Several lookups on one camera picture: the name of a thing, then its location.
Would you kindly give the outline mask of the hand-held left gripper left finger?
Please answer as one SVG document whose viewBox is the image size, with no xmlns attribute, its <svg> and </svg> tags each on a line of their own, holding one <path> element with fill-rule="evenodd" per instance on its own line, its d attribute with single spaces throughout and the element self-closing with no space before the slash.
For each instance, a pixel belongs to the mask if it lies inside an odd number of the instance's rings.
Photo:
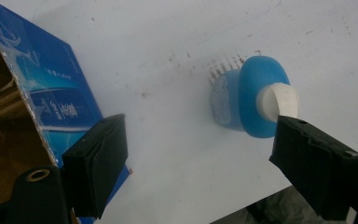
<svg viewBox="0 0 358 224">
<path fill-rule="evenodd" d="M 127 158 L 124 114 L 100 120 L 62 154 L 64 183 L 78 217 L 102 217 Z"/>
</svg>

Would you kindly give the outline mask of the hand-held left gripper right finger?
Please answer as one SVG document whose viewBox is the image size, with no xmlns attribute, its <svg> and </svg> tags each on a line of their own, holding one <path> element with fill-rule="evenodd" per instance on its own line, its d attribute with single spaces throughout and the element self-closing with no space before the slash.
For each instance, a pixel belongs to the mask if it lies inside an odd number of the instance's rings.
<svg viewBox="0 0 358 224">
<path fill-rule="evenodd" d="M 347 217 L 349 184 L 358 177 L 355 150 L 304 120 L 280 116 L 269 160 L 318 216 Z"/>
</svg>

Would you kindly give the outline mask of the blue bottle with white cap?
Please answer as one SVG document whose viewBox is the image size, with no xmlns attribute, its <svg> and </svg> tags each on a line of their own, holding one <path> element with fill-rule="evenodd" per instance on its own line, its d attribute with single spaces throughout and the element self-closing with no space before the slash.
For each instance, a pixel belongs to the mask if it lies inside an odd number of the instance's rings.
<svg viewBox="0 0 358 224">
<path fill-rule="evenodd" d="M 299 96 L 278 61 L 253 56 L 214 82 L 211 109 L 226 129 L 270 138 L 279 116 L 298 116 Z"/>
</svg>

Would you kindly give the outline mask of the blue cardboard box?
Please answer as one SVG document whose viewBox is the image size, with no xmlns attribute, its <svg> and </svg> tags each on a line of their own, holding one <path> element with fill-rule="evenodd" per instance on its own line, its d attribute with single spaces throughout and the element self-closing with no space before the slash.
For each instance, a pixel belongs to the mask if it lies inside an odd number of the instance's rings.
<svg viewBox="0 0 358 224">
<path fill-rule="evenodd" d="M 0 224 L 96 224 L 70 204 L 62 154 L 105 118 L 71 46 L 0 5 Z"/>
</svg>

